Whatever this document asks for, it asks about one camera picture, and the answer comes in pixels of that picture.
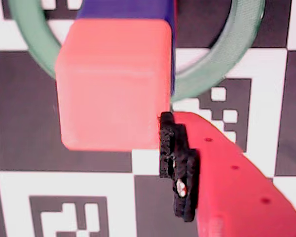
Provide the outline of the orange-red gripper finger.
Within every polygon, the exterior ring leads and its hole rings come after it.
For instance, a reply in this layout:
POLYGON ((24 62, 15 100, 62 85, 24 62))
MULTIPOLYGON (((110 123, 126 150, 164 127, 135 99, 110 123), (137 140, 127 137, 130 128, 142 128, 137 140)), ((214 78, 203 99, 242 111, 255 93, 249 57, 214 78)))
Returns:
POLYGON ((159 117, 159 176, 174 215, 200 237, 296 237, 296 210, 215 126, 191 112, 159 117))

